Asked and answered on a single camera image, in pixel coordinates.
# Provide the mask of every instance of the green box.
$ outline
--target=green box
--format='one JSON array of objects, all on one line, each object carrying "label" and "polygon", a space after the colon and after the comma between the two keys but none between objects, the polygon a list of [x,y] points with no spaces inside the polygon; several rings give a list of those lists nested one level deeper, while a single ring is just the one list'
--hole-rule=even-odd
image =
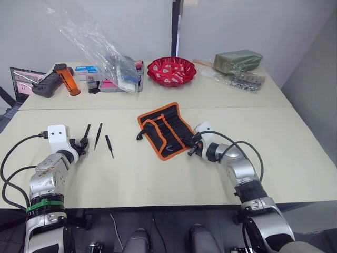
[{"label": "green box", "polygon": [[261,54],[249,50],[217,54],[213,67],[225,74],[234,75],[257,68],[260,65],[262,57]]}]

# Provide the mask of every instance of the black game controller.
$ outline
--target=black game controller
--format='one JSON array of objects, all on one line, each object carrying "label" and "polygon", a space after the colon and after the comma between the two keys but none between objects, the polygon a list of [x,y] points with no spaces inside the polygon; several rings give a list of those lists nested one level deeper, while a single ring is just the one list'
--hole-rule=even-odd
[{"label": "black game controller", "polygon": [[[71,75],[74,75],[74,70],[71,67],[68,67]],[[44,96],[46,98],[50,98],[54,95],[54,91],[62,84],[62,79],[56,73],[56,71],[52,71],[48,76],[46,76],[42,81],[38,84],[35,84],[32,87],[32,92],[39,96]]]}]

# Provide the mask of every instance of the red plastic basket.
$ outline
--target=red plastic basket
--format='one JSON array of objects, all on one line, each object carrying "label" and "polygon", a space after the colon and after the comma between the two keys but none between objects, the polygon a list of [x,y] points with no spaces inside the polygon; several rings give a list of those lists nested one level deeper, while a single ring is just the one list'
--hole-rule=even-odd
[{"label": "red plastic basket", "polygon": [[[157,77],[158,71],[165,64],[181,64],[183,66],[183,71],[177,72],[180,73],[180,83],[174,82],[164,77]],[[148,67],[147,74],[151,77],[156,83],[163,85],[165,87],[179,87],[191,81],[196,74],[195,66],[192,62],[189,62],[186,59],[179,57],[163,57],[157,60],[154,60]]]}]

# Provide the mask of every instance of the laptop screen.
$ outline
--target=laptop screen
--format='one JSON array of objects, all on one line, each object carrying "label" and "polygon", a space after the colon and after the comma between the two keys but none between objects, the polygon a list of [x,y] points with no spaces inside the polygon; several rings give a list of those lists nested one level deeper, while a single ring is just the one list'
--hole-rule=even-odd
[{"label": "laptop screen", "polygon": [[32,93],[33,84],[39,83],[46,76],[46,73],[33,70],[18,69],[16,67],[11,67],[10,69],[17,102],[24,102]]}]

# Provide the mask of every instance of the white table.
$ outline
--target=white table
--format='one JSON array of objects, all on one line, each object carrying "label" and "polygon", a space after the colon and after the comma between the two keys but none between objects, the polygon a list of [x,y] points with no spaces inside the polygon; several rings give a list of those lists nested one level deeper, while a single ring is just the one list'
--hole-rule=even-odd
[{"label": "white table", "polygon": [[[67,208],[239,204],[225,171],[217,164],[197,156],[188,157],[186,152],[161,161],[145,138],[136,141],[140,130],[137,116],[147,111],[19,111],[0,134],[0,160],[17,141],[46,130],[49,125],[66,124],[72,135],[81,138],[90,123],[89,154],[76,164],[66,180]],[[214,130],[253,144],[265,164],[262,184],[275,202],[337,199],[336,167],[292,107],[181,109],[181,115],[192,127],[207,120]],[[93,151],[100,122],[102,133]],[[107,149],[106,134],[110,136],[114,160]],[[260,173],[254,153],[245,150]],[[50,153],[47,140],[29,140],[13,152],[5,175],[36,165]],[[21,172],[13,182],[28,192],[32,173]],[[24,204],[19,193],[9,187],[7,195]],[[0,207],[10,206],[1,200]]]},{"label": "white table", "polygon": [[[85,63],[68,63],[75,69]],[[262,68],[256,73],[266,76],[263,88],[258,94],[230,88],[197,74],[194,80],[180,88],[168,89],[155,84],[147,75],[145,66],[144,87],[139,94],[104,93],[89,94],[85,81],[78,83],[81,93],[70,96],[61,85],[53,97],[44,98],[32,94],[20,110],[41,109],[152,109],[171,102],[178,102],[180,108],[228,108],[228,107],[279,107],[291,106],[278,86]]]}]

